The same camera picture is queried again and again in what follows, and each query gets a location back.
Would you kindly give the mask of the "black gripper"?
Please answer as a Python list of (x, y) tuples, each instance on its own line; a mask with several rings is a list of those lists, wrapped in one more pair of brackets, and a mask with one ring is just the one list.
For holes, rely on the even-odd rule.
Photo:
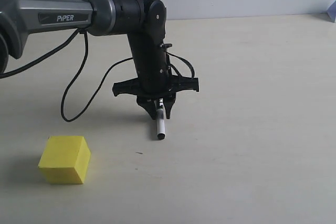
[(163, 105), (165, 108), (166, 118), (171, 118), (172, 107), (175, 103), (175, 98), (165, 98), (176, 94), (177, 92), (193, 90), (199, 92), (199, 81), (198, 78), (190, 78), (183, 76), (171, 76), (171, 81), (166, 87), (163, 88), (162, 92), (148, 93), (140, 86), (140, 81), (138, 78), (130, 79), (127, 81), (117, 82), (113, 84), (112, 92), (115, 97), (120, 94), (130, 94), (137, 97), (137, 104), (145, 109), (149, 114), (151, 119), (156, 119), (156, 106), (153, 100), (163, 99)]

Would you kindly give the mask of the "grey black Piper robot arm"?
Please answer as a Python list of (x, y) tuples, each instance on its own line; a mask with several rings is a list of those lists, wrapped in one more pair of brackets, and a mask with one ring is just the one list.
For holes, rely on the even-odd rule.
[(6, 72), (9, 57), (22, 56), (28, 35), (73, 29), (84, 36), (127, 35), (137, 77), (115, 83), (114, 95), (136, 96), (156, 119), (162, 101), (170, 117), (176, 94), (199, 90), (198, 79), (182, 76), (171, 64), (165, 38), (166, 8), (161, 0), (1, 0), (1, 77), (21, 73), (60, 50)]

